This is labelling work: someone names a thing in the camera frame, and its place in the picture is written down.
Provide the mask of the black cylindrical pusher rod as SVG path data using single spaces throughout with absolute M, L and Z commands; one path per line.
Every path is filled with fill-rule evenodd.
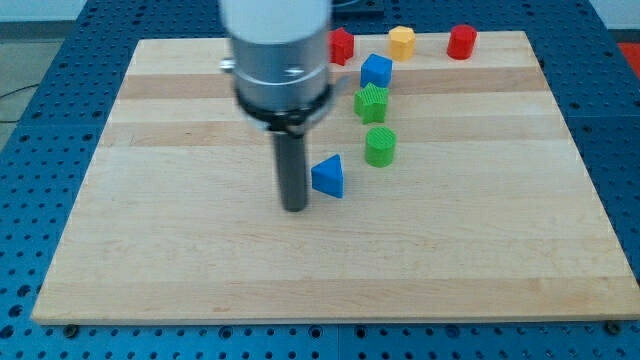
M 305 139 L 286 133 L 272 137 L 282 207 L 299 212 L 308 201 Z

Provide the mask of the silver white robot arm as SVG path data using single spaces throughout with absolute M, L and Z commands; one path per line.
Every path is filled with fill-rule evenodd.
M 272 136 L 282 207 L 308 202 L 305 135 L 331 110 L 344 81 L 330 80 L 330 0 L 220 0 L 233 76 L 245 116 Z

